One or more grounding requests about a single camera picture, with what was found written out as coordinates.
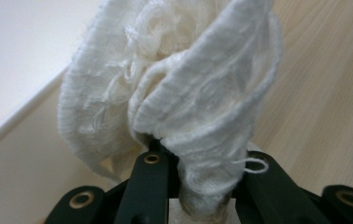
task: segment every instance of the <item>crumpled towel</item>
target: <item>crumpled towel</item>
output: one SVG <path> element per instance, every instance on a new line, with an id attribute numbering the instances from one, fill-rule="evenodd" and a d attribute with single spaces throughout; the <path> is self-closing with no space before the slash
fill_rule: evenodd
<path id="1" fill-rule="evenodd" d="M 118 183 L 152 138 L 180 158 L 180 201 L 221 223 L 242 178 L 280 31 L 271 0 L 105 1 L 64 77 L 59 132 Z"/>

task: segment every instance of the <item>screw hole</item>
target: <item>screw hole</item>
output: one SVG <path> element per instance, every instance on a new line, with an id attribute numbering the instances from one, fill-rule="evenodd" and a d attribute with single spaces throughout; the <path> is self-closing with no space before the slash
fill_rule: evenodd
<path id="1" fill-rule="evenodd" d="M 344 189 L 338 190 L 336 192 L 336 197 L 337 197 L 337 199 L 340 200 L 340 202 L 353 207 L 353 191 L 352 190 L 344 190 Z"/>
<path id="2" fill-rule="evenodd" d="M 94 201 L 94 198 L 94 193 L 90 190 L 86 190 L 72 197 L 69 201 L 69 206 L 74 209 L 84 208 L 91 204 Z"/>
<path id="3" fill-rule="evenodd" d="M 144 158 L 144 161 L 148 164 L 154 164 L 160 161 L 160 156 L 155 154 L 150 154 Z"/>

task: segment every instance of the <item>light wood surface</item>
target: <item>light wood surface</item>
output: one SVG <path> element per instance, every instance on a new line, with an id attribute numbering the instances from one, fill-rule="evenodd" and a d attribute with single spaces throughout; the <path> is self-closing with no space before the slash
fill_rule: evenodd
<path id="1" fill-rule="evenodd" d="M 252 141 L 316 194 L 353 187 L 353 0 L 275 0 L 277 81 Z"/>

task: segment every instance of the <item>black plastic part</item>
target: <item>black plastic part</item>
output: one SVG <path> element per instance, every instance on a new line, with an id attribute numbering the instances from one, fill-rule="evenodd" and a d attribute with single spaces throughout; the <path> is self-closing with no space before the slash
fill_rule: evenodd
<path id="1" fill-rule="evenodd" d="M 80 187 L 65 194 L 55 205 L 45 224 L 94 224 L 105 201 L 105 193 L 97 187 Z"/>
<path id="2" fill-rule="evenodd" d="M 353 188 L 337 185 L 329 186 L 322 192 L 321 203 L 324 205 L 324 214 L 333 223 L 353 224 Z"/>
<path id="3" fill-rule="evenodd" d="M 168 223 L 168 172 L 168 156 L 164 152 L 153 149 L 140 155 L 114 223 Z"/>
<path id="4" fill-rule="evenodd" d="M 353 188 L 329 186 L 321 197 L 300 189 L 265 153 L 249 152 L 269 164 L 263 174 L 246 173 L 233 190 L 241 223 L 353 224 Z M 46 224 L 160 224 L 168 223 L 168 199 L 177 198 L 178 157 L 153 140 L 149 152 L 135 162 L 130 180 L 104 193 L 97 187 L 80 187 L 65 194 Z M 251 170 L 261 169 L 248 163 Z"/>
<path id="5" fill-rule="evenodd" d="M 235 190 L 236 212 L 242 223 L 330 223 L 272 157 L 256 151 L 249 152 L 248 156 L 266 161 L 269 170 L 245 174 Z M 257 165 L 248 163 L 247 168 L 261 169 Z"/>

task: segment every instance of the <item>white fabric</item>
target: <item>white fabric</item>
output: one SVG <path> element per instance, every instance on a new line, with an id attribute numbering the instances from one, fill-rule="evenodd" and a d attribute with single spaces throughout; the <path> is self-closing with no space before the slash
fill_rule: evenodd
<path id="1" fill-rule="evenodd" d="M 104 2 L 64 78 L 61 136 L 94 172 L 115 182 L 152 137 L 162 139 L 180 158 L 184 210 L 222 222 L 279 62 L 271 6 L 271 0 Z"/>

